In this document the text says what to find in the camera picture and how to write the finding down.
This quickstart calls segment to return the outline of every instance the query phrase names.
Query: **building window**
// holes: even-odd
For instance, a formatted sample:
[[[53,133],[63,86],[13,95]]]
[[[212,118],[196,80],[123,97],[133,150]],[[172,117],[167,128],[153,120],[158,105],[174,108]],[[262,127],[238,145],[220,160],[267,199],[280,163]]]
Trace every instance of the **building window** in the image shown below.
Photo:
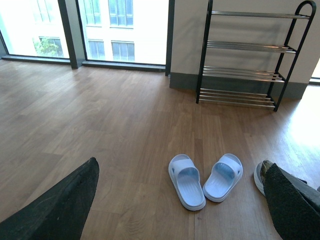
[[[113,60],[117,62],[135,61],[135,44],[133,42],[112,41]]]
[[[89,40],[91,59],[105,60],[105,46],[103,41]]]
[[[31,7],[36,23],[52,23],[55,18],[56,0],[31,0]]]
[[[33,40],[37,56],[63,58],[64,53],[61,47],[61,41],[58,37],[40,36],[39,40]]]
[[[84,0],[85,18],[88,25],[100,25],[101,14],[99,0]]]
[[[111,27],[132,27],[134,25],[133,0],[109,0]]]

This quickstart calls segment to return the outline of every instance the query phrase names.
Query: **rack shelf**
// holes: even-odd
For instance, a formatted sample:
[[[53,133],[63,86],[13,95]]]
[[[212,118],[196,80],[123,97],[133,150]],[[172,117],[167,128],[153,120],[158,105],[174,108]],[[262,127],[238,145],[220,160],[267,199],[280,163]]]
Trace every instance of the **rack shelf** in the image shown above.
[[[266,94],[201,88],[200,95],[203,102],[275,108],[274,100]]]
[[[233,77],[235,79],[262,81],[262,82],[277,82],[284,83],[285,79],[279,73],[271,71],[246,70],[226,67],[204,66],[203,76],[210,77]]]
[[[231,41],[211,41],[211,40],[208,40],[207,48],[245,50],[245,51],[255,51],[255,52],[270,52],[270,53],[280,53],[280,54],[281,53],[296,54],[297,52],[292,47],[284,46],[284,45],[231,42]]]
[[[300,14],[301,9],[305,5],[310,5],[312,10],[310,15]],[[233,11],[214,11],[212,10],[213,0],[208,1],[207,15],[205,21],[205,29],[202,44],[202,53],[200,68],[197,81],[196,89],[196,103],[201,102],[216,102],[232,105],[243,105],[243,106],[255,106],[273,109],[275,112],[278,110],[286,87],[290,80],[292,71],[297,62],[303,43],[306,39],[310,25],[316,13],[316,4],[312,0],[303,1],[296,9],[294,14],[283,14],[283,13],[259,13],[259,12],[233,12]],[[254,17],[254,18],[278,18],[278,19],[292,19],[289,31],[283,45],[264,44],[264,43],[248,43],[248,42],[231,42],[231,41],[213,41],[209,40],[209,31],[211,16],[227,16],[227,17]],[[300,40],[297,49],[289,46],[289,41],[292,32],[295,28],[297,20],[307,20],[305,30]],[[248,70],[238,68],[226,68],[218,66],[205,65],[207,49],[225,49],[225,50],[236,50],[236,51],[255,51],[255,52],[269,52],[280,54],[275,70]],[[292,60],[291,67],[284,77],[279,73],[284,54],[293,54],[294,59]],[[250,80],[256,82],[265,82],[269,84],[269,88],[266,94],[258,94],[251,92],[239,92],[239,91],[221,91],[215,89],[208,89],[202,87],[203,76],[214,77],[214,78],[227,78],[227,79],[238,79],[238,80]],[[278,96],[277,101],[274,101],[271,94],[274,84],[282,84],[281,93]]]
[[[309,19],[310,16],[301,14],[282,13],[259,13],[259,12],[236,12],[236,11],[212,11],[212,15],[232,17],[255,17],[255,18],[276,18],[276,19]]]

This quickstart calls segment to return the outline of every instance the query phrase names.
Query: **wall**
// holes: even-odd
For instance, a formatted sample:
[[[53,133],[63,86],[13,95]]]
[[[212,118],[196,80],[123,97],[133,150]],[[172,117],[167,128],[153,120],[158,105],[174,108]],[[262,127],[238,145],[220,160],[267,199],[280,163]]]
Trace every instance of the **wall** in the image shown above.
[[[213,10],[291,14],[296,11],[301,2],[301,0],[214,0]],[[318,10],[292,73],[290,79],[292,83],[307,84],[320,58],[320,0],[315,0],[315,3]],[[195,78],[195,75],[198,74],[207,5],[207,0],[175,0],[171,81],[174,81],[177,76],[180,78],[180,83],[183,84],[182,76]],[[310,11],[306,8],[303,13],[310,14]],[[212,17],[210,39],[230,42],[281,44],[284,42],[291,22],[289,19]],[[297,43],[301,36],[299,30],[303,31],[305,23],[306,21],[297,25],[297,31],[291,38],[292,45]],[[257,54],[221,49],[211,49],[211,51],[207,54],[207,60],[219,67],[258,68],[260,70],[271,68],[273,70],[274,61],[277,61],[279,57],[278,54],[271,53]],[[284,59],[283,69],[289,67],[292,58],[288,56]]]

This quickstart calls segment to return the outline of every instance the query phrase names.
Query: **tree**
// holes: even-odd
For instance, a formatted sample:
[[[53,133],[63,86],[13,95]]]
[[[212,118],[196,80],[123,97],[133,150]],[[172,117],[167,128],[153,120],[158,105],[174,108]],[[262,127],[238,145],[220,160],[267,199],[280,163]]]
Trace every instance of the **tree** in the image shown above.
[[[33,39],[35,51],[40,57],[58,57],[58,46],[52,39],[43,37],[40,41]]]

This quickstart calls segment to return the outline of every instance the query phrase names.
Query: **baseboard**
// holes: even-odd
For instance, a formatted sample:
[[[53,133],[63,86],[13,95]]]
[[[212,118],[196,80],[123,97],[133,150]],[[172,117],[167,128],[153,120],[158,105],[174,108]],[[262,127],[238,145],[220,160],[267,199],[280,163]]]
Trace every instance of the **baseboard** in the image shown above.
[[[170,88],[173,89],[197,89],[197,74],[185,74],[179,72],[171,72]],[[276,98],[280,95],[283,83],[274,84],[272,97]],[[289,82],[284,97],[290,99],[301,99],[307,88],[307,83]],[[202,87],[207,89],[236,91],[244,93],[265,94],[268,91],[268,82],[257,82],[251,80],[240,80],[234,78],[208,77],[204,76]]]

